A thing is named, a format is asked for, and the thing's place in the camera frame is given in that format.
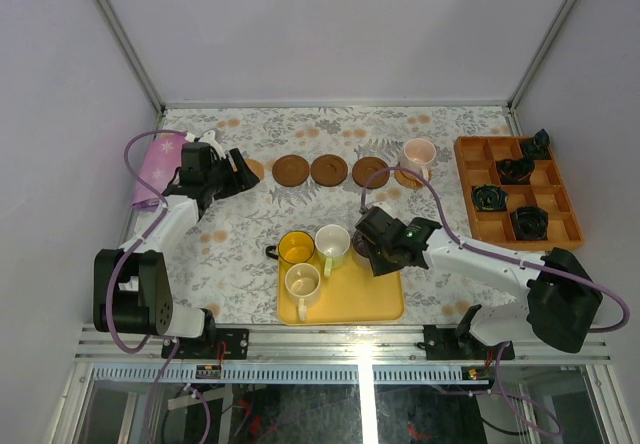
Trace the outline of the cream ceramic mug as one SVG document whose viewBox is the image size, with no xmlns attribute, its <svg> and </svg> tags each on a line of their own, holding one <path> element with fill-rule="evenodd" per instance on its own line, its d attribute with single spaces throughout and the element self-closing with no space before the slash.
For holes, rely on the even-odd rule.
<svg viewBox="0 0 640 444">
<path fill-rule="evenodd" d="M 309 309 L 321 297 L 322 277 L 319 270 L 309 263 L 295 264 L 286 272 L 284 284 L 296 306 L 298 319 L 305 322 Z"/>
</svg>

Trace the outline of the woven rattan coaster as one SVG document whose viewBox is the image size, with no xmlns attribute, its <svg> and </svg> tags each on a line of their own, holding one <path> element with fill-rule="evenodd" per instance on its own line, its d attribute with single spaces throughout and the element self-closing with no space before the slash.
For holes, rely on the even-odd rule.
<svg viewBox="0 0 640 444">
<path fill-rule="evenodd" d="M 424 187 L 423 179 L 417 178 L 413 174 L 407 173 L 400 169 L 394 171 L 394 177 L 396 181 L 407 189 L 421 189 Z"/>
<path fill-rule="evenodd" d="M 260 162 L 253 159 L 247 159 L 246 163 L 251 172 L 255 174 L 259 180 L 264 179 L 264 167 Z"/>
</svg>

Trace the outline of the rolled tie with yellow pattern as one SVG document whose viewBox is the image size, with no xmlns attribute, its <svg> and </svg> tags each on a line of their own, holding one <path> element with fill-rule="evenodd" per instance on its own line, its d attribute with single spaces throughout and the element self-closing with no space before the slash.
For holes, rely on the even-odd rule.
<svg viewBox="0 0 640 444">
<path fill-rule="evenodd" d="M 504 212 L 507 210 L 508 193 L 500 186 L 484 184 L 471 193 L 472 203 L 478 212 Z"/>
</svg>

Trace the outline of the orange wooden divided organizer box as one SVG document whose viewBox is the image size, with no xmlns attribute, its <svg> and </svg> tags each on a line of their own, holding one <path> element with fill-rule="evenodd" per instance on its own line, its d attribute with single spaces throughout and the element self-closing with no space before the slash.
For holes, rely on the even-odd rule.
<svg viewBox="0 0 640 444">
<path fill-rule="evenodd" d="M 466 204 L 471 236 L 484 242 L 513 250 L 550 251 L 555 247 L 575 250 L 583 245 L 583 235 L 561 174 L 553 157 L 537 160 L 532 173 L 522 184 L 504 184 L 497 163 L 523 157 L 524 137 L 459 137 L 454 151 Z M 505 208 L 480 210 L 473 202 L 472 191 L 494 185 L 506 193 Z M 539 240 L 520 238 L 520 226 L 511 215 L 521 207 L 537 207 L 546 212 L 546 237 Z"/>
</svg>

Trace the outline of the brown wooden coaster middle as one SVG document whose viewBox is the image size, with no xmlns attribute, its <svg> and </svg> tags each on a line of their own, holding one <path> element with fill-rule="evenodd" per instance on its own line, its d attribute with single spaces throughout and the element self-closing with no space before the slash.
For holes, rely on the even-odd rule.
<svg viewBox="0 0 640 444">
<path fill-rule="evenodd" d="M 348 165 L 340 156 L 325 154 L 313 161 L 310 175 L 317 184 L 324 187 L 334 187 L 347 178 Z"/>
</svg>

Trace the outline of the brown wooden coaster right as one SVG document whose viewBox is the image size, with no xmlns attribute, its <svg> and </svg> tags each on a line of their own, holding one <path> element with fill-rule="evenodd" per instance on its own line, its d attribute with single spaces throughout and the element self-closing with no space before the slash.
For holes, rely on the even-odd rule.
<svg viewBox="0 0 640 444">
<path fill-rule="evenodd" d="M 387 163 L 378 157 L 363 157 L 354 164 L 352 177 L 360 187 L 366 187 L 371 190 L 378 189 L 388 182 L 390 174 L 388 171 L 377 174 L 377 171 L 387 167 Z"/>
</svg>

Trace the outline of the yellow plastic tray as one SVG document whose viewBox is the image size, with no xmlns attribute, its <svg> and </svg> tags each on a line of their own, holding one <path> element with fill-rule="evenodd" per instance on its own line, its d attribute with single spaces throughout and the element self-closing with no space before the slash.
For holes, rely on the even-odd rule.
<svg viewBox="0 0 640 444">
<path fill-rule="evenodd" d="M 394 322 L 405 311 L 401 273 L 375 277 L 351 251 L 343 266 L 322 281 L 321 295 L 310 307 L 305 321 L 298 317 L 297 304 L 285 287 L 290 266 L 278 263 L 277 314 L 289 326 L 364 325 Z"/>
</svg>

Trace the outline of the rolled tie with orange pattern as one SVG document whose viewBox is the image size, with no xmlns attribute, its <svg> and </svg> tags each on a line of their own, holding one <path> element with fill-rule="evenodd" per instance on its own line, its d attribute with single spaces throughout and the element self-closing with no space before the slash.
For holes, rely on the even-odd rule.
<svg viewBox="0 0 640 444">
<path fill-rule="evenodd" d="M 535 161 L 527 157 L 496 162 L 500 182 L 504 185 L 528 185 L 534 169 Z"/>
</svg>

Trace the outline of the brown wooden coaster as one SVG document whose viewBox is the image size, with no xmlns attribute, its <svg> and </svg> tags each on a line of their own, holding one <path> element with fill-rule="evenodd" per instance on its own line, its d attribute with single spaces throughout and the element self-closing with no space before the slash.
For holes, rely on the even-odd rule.
<svg viewBox="0 0 640 444">
<path fill-rule="evenodd" d="M 324 187 L 334 187 L 347 178 L 348 165 L 340 156 L 325 154 L 313 161 L 310 175 L 317 184 Z"/>
<path fill-rule="evenodd" d="M 299 155 L 286 155 L 275 161 L 272 167 L 274 180 L 284 187 L 297 187 L 303 184 L 310 173 L 308 162 Z"/>
<path fill-rule="evenodd" d="M 390 174 L 388 171 L 377 174 L 377 171 L 387 167 L 387 163 L 378 157 L 363 157 L 354 164 L 352 177 L 360 187 L 366 187 L 371 190 L 378 189 L 388 182 Z"/>
</svg>

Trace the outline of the floral patterned tablecloth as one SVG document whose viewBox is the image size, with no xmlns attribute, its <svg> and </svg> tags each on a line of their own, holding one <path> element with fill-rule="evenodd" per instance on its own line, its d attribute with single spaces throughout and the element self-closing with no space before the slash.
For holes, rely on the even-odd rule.
<svg viewBox="0 0 640 444">
<path fill-rule="evenodd" d="M 266 257 L 266 246 L 294 230 L 350 229 L 361 204 L 379 204 L 403 221 L 446 220 L 455 233 L 468 235 L 455 140 L 510 134 L 499 106 L 172 109 L 161 126 L 196 135 L 214 131 L 225 149 L 238 148 L 264 167 L 255 188 L 211 205 L 167 266 L 174 301 L 207 308 L 225 324 L 277 323 L 278 266 Z M 312 180 L 287 188 L 272 175 L 275 161 L 289 154 L 309 161 L 334 154 L 348 164 L 373 156 L 394 165 L 413 138 L 436 147 L 429 189 L 407 189 L 395 179 L 369 192 L 352 179 L 331 188 Z"/>
</svg>

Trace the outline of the yellow glass mug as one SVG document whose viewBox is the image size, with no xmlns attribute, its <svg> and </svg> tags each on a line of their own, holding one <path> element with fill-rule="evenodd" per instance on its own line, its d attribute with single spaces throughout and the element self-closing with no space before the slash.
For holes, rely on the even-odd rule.
<svg viewBox="0 0 640 444">
<path fill-rule="evenodd" d="M 265 248 L 265 255 L 284 267 L 307 263 L 314 254 L 314 240 L 304 231 L 288 232 L 277 244 Z"/>
</svg>

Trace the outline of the white mug green handle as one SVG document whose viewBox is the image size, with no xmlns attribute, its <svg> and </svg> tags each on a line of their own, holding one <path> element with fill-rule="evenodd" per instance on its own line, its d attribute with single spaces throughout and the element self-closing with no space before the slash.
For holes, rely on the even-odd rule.
<svg viewBox="0 0 640 444">
<path fill-rule="evenodd" d="M 350 235 L 343 227 L 329 224 L 316 232 L 314 243 L 323 275 L 329 278 L 332 271 L 341 267 L 348 257 L 351 246 Z"/>
</svg>

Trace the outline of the brown wooden coaster left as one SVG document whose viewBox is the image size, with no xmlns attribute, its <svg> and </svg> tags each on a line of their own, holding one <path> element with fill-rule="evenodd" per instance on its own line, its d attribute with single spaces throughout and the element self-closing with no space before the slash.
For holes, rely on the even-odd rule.
<svg viewBox="0 0 640 444">
<path fill-rule="evenodd" d="M 274 180 L 284 187 L 297 187 L 303 184 L 310 173 L 308 162 L 299 155 L 286 155 L 275 161 L 272 167 Z"/>
</svg>

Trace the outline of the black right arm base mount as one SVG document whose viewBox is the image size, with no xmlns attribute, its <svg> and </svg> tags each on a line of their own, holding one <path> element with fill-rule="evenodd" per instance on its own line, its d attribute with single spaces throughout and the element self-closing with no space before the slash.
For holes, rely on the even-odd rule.
<svg viewBox="0 0 640 444">
<path fill-rule="evenodd" d="M 487 346 L 468 331 L 436 325 L 423 326 L 423 339 L 415 346 L 424 351 L 426 358 L 436 361 L 485 361 L 497 357 L 499 345 Z"/>
</svg>

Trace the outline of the rolled dark green tie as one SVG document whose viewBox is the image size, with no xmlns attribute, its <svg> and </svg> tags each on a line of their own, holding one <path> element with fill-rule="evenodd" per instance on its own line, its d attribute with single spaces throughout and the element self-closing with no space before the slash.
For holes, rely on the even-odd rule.
<svg viewBox="0 0 640 444">
<path fill-rule="evenodd" d="M 520 142 L 523 156 L 531 160 L 550 160 L 550 136 L 545 129 Z"/>
</svg>

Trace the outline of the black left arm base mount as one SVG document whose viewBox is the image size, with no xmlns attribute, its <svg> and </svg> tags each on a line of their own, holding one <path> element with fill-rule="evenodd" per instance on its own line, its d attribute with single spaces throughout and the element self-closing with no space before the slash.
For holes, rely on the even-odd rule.
<svg viewBox="0 0 640 444">
<path fill-rule="evenodd" d="M 250 331 L 247 328 L 207 325 L 199 338 L 180 338 L 174 357 L 183 360 L 246 360 Z"/>
</svg>

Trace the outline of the purple mug black handle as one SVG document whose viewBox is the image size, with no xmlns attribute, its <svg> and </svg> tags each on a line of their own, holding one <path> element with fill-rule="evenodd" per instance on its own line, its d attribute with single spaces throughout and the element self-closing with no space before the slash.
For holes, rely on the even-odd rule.
<svg viewBox="0 0 640 444">
<path fill-rule="evenodd" d="M 364 269 L 370 269 L 369 253 L 366 242 L 360 231 L 356 230 L 351 238 L 351 246 L 353 248 L 353 259 L 356 264 Z"/>
</svg>

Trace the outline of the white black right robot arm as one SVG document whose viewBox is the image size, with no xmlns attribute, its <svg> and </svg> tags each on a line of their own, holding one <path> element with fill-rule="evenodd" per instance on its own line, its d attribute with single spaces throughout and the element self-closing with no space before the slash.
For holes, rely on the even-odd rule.
<svg viewBox="0 0 640 444">
<path fill-rule="evenodd" d="M 512 296 L 497 307 L 468 311 L 456 333 L 458 351 L 478 358 L 491 346 L 536 338 L 565 353 L 583 346 L 603 300 L 569 251 L 519 252 L 456 236 L 445 225 L 416 217 L 405 224 L 373 206 L 355 226 L 375 275 L 406 267 L 458 274 Z"/>
</svg>

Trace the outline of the rolled dark speckled tie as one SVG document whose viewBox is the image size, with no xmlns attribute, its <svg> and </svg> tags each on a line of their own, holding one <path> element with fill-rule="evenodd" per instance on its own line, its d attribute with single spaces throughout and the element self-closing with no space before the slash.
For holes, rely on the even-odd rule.
<svg viewBox="0 0 640 444">
<path fill-rule="evenodd" d="M 548 213 L 537 206 L 523 206 L 510 214 L 514 236 L 519 241 L 547 239 Z"/>
</svg>

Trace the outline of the aluminium front frame rail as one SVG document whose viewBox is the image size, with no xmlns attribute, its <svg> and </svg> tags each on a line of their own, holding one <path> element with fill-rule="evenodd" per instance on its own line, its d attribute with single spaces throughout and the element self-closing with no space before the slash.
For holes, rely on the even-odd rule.
<svg viewBox="0 0 640 444">
<path fill-rule="evenodd" d="M 320 326 L 248 325 L 246 364 L 353 364 L 361 360 L 373 364 L 451 363 L 429 356 L 416 344 L 423 340 L 423 328 L 409 325 Z M 77 362 L 153 363 L 161 362 L 162 342 L 150 340 L 136 354 L 119 350 L 106 333 L 86 324 L 75 351 Z M 568 354 L 532 340 L 514 341 L 511 365 L 599 365 L 612 358 L 603 338 L 589 336 L 578 354 Z"/>
</svg>

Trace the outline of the pink ceramic mug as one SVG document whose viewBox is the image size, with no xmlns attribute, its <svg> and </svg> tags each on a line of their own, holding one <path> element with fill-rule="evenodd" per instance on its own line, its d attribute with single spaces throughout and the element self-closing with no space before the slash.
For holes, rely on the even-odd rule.
<svg viewBox="0 0 640 444">
<path fill-rule="evenodd" d="M 436 147 L 431 141 L 413 138 L 405 142 L 399 163 L 401 167 L 419 173 L 429 181 L 436 155 Z"/>
</svg>

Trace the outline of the pink folded cloth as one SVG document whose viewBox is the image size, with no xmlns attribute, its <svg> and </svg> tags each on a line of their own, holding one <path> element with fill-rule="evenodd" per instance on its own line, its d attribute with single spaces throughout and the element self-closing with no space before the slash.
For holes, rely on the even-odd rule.
<svg viewBox="0 0 640 444">
<path fill-rule="evenodd" d="M 138 175 L 155 192 L 137 182 L 132 202 L 134 209 L 149 210 L 158 205 L 157 193 L 166 189 L 181 166 L 181 150 L 186 142 L 182 135 L 165 133 L 150 143 Z"/>
</svg>

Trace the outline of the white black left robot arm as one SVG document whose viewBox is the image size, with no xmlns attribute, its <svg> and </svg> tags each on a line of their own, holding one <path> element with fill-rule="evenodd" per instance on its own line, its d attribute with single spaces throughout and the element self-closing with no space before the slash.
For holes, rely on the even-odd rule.
<svg viewBox="0 0 640 444">
<path fill-rule="evenodd" d="M 219 345 L 213 317 L 209 311 L 173 301 L 168 256 L 213 202 L 259 182 L 239 149 L 221 157 L 204 142 L 184 144 L 181 165 L 170 175 L 149 228 L 95 257 L 95 328 L 113 335 L 183 338 L 195 357 L 212 356 Z"/>
</svg>

